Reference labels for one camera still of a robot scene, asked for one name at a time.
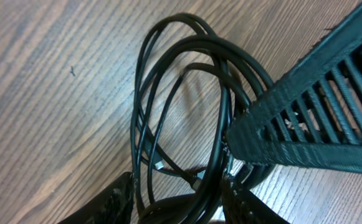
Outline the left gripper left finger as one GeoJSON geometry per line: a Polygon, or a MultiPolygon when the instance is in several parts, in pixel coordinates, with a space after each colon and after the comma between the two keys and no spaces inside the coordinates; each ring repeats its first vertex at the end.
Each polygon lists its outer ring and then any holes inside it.
{"type": "Polygon", "coordinates": [[[130,224],[134,204],[133,174],[124,172],[60,224],[130,224]]]}

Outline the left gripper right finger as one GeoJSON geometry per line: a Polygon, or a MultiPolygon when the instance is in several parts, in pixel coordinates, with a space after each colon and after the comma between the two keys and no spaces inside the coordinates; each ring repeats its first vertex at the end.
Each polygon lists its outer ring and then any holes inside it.
{"type": "Polygon", "coordinates": [[[250,190],[239,188],[229,175],[221,180],[221,202],[228,224],[289,224],[250,190]]]}

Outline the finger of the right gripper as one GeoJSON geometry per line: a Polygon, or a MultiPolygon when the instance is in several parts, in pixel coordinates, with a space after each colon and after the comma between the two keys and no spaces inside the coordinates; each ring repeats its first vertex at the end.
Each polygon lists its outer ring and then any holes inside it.
{"type": "Polygon", "coordinates": [[[362,174],[362,3],[227,130],[235,158],[362,174]]]}

